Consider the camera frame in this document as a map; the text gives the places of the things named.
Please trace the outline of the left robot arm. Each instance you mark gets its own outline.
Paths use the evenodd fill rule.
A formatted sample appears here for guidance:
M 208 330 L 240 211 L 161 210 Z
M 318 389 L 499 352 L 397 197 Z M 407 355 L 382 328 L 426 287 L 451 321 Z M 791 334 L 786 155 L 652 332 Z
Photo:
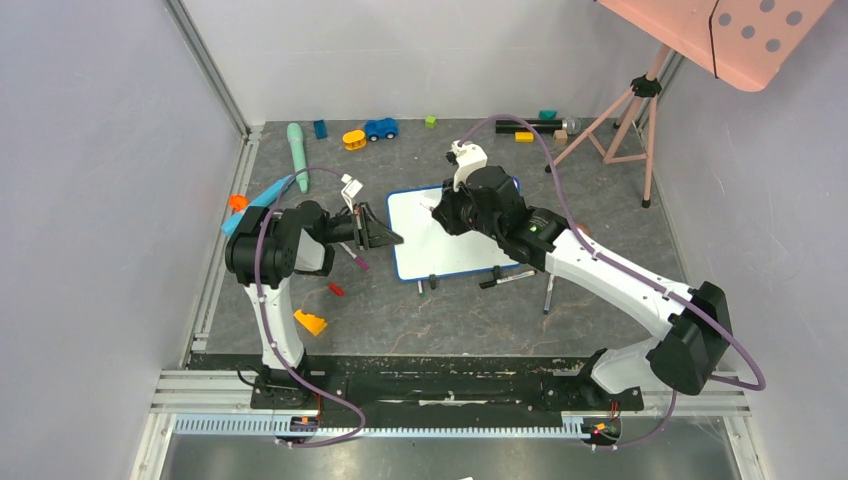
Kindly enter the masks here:
M 225 247 L 225 264 L 247 293 L 260 332 L 256 401 L 298 408 L 319 398 L 301 369 L 306 353 L 291 300 L 292 277 L 328 276 L 336 245 L 369 250 L 403 243 L 366 202 L 335 215 L 315 201 L 282 211 L 247 208 Z

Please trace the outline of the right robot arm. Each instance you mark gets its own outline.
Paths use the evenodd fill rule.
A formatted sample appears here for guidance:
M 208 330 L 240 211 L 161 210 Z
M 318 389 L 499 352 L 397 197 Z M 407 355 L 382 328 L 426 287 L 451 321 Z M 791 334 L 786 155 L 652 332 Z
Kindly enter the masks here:
M 577 392 L 591 408 L 654 380 L 698 395 L 729 347 L 715 329 L 731 328 L 720 287 L 703 282 L 692 288 L 602 249 L 563 216 L 527 205 L 500 166 L 482 167 L 464 181 L 444 181 L 432 217 L 450 235 L 478 232 L 510 259 L 579 285 L 649 332 L 646 341 L 598 351 L 583 370 Z

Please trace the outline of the blue framed whiteboard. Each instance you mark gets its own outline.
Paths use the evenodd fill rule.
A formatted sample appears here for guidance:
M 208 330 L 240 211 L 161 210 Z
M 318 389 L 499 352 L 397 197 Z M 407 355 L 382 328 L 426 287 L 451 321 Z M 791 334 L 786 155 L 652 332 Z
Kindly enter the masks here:
M 397 277 L 404 282 L 427 280 L 430 274 L 438 278 L 516 267 L 496 242 L 478 232 L 460 236 L 447 234 L 420 206 L 437 205 L 441 198 L 439 186 L 397 190 L 386 197 L 389 227 L 404 238 L 393 247 Z

